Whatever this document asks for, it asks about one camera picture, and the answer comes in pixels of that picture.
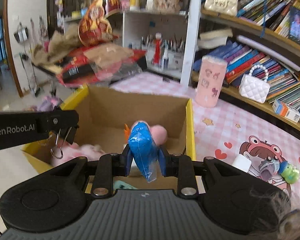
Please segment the person's right hand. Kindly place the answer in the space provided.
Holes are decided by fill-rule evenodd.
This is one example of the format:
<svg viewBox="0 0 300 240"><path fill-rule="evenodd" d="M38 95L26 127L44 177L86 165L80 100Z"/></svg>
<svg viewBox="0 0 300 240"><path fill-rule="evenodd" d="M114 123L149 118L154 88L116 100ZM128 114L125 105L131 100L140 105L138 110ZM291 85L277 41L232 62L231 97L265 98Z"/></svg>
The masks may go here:
<svg viewBox="0 0 300 240"><path fill-rule="evenodd" d="M250 195L266 202L274 221L257 218L249 239L300 239L300 204L292 204L282 191L271 194L253 191Z"/></svg>

